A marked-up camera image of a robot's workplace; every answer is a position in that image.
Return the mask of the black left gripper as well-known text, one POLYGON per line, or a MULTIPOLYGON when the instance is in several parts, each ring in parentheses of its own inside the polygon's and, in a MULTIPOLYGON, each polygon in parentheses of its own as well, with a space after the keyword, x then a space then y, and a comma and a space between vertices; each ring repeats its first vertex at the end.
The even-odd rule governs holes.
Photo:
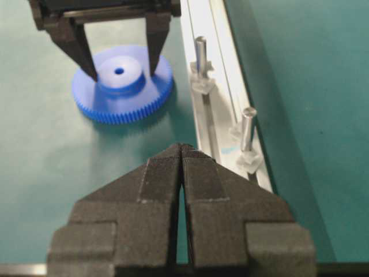
POLYGON ((62 18, 58 25, 57 45, 94 81, 97 81, 97 72, 85 29, 81 24, 145 17, 150 75, 153 76, 170 30, 171 16, 180 16, 179 1, 29 1, 28 3, 38 30, 46 28, 48 18, 62 18))

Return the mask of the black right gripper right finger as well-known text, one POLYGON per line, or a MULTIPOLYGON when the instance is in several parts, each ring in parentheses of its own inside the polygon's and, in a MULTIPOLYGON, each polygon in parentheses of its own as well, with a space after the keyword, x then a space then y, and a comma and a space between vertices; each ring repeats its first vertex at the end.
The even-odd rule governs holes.
POLYGON ((183 145, 190 262, 196 276, 315 276, 310 232, 288 204, 183 145))

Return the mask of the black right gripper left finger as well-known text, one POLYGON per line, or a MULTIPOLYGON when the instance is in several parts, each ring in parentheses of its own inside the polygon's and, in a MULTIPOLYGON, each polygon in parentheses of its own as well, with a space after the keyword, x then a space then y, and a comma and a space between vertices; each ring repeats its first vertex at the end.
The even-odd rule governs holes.
POLYGON ((180 145, 78 200, 52 238, 48 276, 169 276, 176 262, 180 145))

